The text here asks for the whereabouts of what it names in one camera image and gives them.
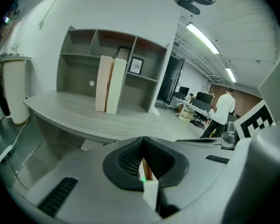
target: computer monitor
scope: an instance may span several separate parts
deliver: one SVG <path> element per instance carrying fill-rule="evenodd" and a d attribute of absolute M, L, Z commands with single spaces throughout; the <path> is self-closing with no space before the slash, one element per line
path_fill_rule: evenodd
<path fill-rule="evenodd" d="M 198 92 L 196 96 L 196 99 L 199 99 L 207 104 L 211 104 L 213 98 L 214 97 L 212 95 L 203 92 Z"/>
<path fill-rule="evenodd" d="M 187 96 L 188 92 L 189 92 L 189 88 L 188 87 L 183 87 L 183 86 L 179 87 L 178 93 L 185 94 Z"/>

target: black door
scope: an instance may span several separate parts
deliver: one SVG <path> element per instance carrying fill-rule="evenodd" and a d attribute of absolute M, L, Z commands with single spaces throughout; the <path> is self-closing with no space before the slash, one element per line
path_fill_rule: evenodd
<path fill-rule="evenodd" d="M 173 56 L 170 56 L 164 79 L 158 94 L 158 100 L 162 100 L 168 105 L 170 104 L 172 100 L 172 94 L 175 91 L 179 77 L 181 76 L 184 62 L 185 59 L 179 60 Z"/>

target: brick wall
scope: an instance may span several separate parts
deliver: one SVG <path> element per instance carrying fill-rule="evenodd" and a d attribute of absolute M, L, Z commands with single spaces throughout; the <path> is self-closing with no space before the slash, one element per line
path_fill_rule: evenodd
<path fill-rule="evenodd" d="M 210 94 L 214 93 L 214 99 L 211 105 L 216 106 L 217 101 L 221 95 L 226 94 L 226 89 L 227 87 L 220 86 L 220 85 L 215 85 L 211 84 L 210 86 Z M 234 90 L 233 95 L 235 99 L 235 108 L 234 108 L 234 113 L 233 115 L 235 116 L 236 114 L 243 116 L 244 114 L 248 113 L 255 105 L 257 105 L 262 99 L 242 92 L 238 90 Z"/>

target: vent grille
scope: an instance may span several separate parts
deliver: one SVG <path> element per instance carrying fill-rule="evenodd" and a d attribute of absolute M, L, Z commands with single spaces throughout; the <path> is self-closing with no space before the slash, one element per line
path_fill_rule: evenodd
<path fill-rule="evenodd" d="M 48 196 L 38 206 L 40 210 L 54 217 L 62 204 L 74 189 L 78 180 L 71 177 L 66 177 L 48 194 Z"/>

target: shelving unit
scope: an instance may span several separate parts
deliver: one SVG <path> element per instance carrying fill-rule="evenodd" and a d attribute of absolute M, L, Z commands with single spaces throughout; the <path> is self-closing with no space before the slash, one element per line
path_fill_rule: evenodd
<path fill-rule="evenodd" d="M 131 49 L 127 60 L 119 107 L 148 112 L 160 80 L 167 49 L 141 37 L 108 30 L 75 30 L 70 27 L 61 49 L 57 91 L 96 96 L 101 56 L 115 58 L 119 47 Z M 143 59 L 141 74 L 128 72 L 132 57 Z"/>

